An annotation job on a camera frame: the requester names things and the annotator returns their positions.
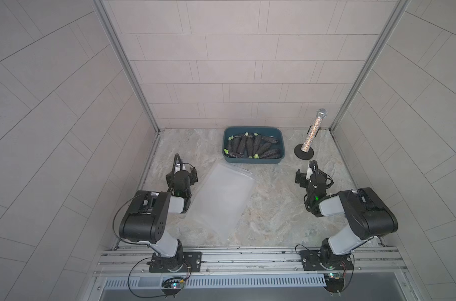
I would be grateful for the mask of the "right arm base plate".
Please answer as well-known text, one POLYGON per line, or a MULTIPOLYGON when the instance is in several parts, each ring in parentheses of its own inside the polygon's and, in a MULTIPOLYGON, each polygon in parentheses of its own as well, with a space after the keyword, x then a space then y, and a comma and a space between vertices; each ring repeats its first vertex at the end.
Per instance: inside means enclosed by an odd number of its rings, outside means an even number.
POLYGON ((354 267, 351 255, 334 255, 316 250, 298 252, 304 271, 344 271, 354 267))

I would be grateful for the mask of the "teal plastic bin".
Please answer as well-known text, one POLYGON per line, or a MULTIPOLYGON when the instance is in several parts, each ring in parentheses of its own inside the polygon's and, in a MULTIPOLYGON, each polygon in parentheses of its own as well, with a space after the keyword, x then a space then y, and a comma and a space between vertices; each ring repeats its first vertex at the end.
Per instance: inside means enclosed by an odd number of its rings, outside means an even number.
POLYGON ((281 130, 274 127, 248 127, 248 126, 233 126, 228 127, 224 131, 222 141, 222 155, 228 163, 241 163, 241 164, 278 164, 285 156, 283 135, 281 130), (254 134, 258 133, 266 136, 273 136, 278 139, 278 144, 271 144, 262 141, 258 143, 255 141, 254 134), (229 136, 240 137, 237 152, 242 154, 242 158, 228 158, 224 154, 224 148, 227 144, 229 136), (270 149, 280 149, 281 156, 278 159, 254 159, 255 154, 262 154, 270 149))

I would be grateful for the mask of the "clear zip-top bag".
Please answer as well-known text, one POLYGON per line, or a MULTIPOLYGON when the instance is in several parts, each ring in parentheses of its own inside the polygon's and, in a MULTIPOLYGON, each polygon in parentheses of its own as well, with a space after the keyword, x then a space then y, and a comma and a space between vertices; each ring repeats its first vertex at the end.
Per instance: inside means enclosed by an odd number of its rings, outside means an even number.
POLYGON ((225 242, 234 233, 255 184, 252 173, 218 159, 196 191, 187 218, 225 242))

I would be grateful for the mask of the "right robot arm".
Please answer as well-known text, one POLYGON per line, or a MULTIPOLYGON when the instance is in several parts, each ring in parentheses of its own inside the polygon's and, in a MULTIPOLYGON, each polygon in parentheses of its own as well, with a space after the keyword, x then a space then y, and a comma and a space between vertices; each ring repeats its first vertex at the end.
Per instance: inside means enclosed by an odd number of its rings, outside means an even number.
POLYGON ((373 238, 398 230, 395 215, 372 188, 327 194, 333 179, 315 160, 309 162, 308 172, 297 170, 295 183, 306 190, 304 206, 309 213, 317 218, 343 215, 347 220, 347 226, 322 242, 319 258, 325 266, 341 261, 373 238))

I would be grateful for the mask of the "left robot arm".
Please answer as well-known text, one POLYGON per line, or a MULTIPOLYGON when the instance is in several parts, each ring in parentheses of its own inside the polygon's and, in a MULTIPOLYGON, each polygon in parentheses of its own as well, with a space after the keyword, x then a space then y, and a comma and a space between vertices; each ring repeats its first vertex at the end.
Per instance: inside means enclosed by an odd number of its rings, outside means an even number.
POLYGON ((182 243, 165 231, 169 214, 185 214, 191 204, 191 186, 198 181, 197 170, 176 163, 166 176, 169 192, 138 191, 129 202, 115 233, 120 240, 147 245, 155 252, 155 258, 183 262, 182 243))

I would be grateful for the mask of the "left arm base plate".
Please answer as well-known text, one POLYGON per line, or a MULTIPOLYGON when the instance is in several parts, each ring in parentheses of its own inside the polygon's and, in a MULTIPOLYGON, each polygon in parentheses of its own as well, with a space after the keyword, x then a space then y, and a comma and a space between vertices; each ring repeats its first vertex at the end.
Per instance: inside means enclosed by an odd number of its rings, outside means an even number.
POLYGON ((165 258, 158 256, 156 253, 151 257, 149 262, 150 273, 187 273, 200 272, 202 262, 202 252, 183 252, 176 254, 174 257, 165 258))

